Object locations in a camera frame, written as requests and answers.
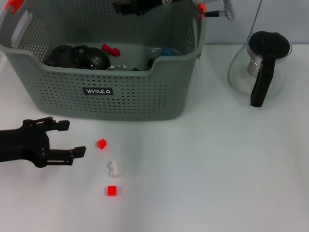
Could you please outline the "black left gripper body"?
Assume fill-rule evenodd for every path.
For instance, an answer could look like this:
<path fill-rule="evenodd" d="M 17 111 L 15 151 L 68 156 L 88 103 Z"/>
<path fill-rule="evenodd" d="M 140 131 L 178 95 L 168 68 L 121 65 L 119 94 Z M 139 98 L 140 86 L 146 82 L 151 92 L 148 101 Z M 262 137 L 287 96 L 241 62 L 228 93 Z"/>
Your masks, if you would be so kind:
<path fill-rule="evenodd" d="M 49 119 L 26 119 L 20 128 L 0 132 L 1 162 L 27 160 L 36 167 L 47 166 L 50 149 L 46 134 L 50 129 Z"/>

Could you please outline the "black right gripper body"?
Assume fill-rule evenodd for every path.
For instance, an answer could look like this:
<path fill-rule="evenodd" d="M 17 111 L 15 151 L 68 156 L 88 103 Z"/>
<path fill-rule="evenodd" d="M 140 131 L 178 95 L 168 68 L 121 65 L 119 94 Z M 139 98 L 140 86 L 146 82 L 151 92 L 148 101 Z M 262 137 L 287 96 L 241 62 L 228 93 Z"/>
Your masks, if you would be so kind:
<path fill-rule="evenodd" d="M 145 5 L 147 7 L 157 7 L 160 5 L 167 5 L 169 4 L 169 0 L 146 0 Z"/>

